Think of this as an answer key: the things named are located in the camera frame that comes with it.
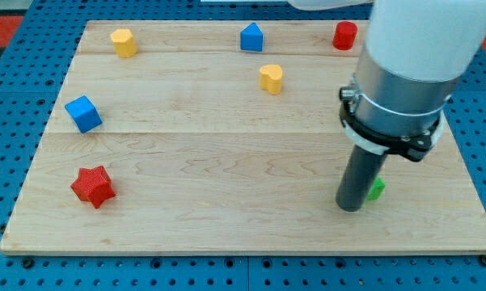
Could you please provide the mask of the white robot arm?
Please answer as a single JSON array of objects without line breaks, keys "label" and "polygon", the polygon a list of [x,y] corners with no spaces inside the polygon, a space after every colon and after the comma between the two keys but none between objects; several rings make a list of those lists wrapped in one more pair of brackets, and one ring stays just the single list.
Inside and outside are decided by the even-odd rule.
[{"label": "white robot arm", "polygon": [[486,0],[374,2],[357,68],[339,91],[353,158],[420,161],[442,135],[442,109],[485,36]]}]

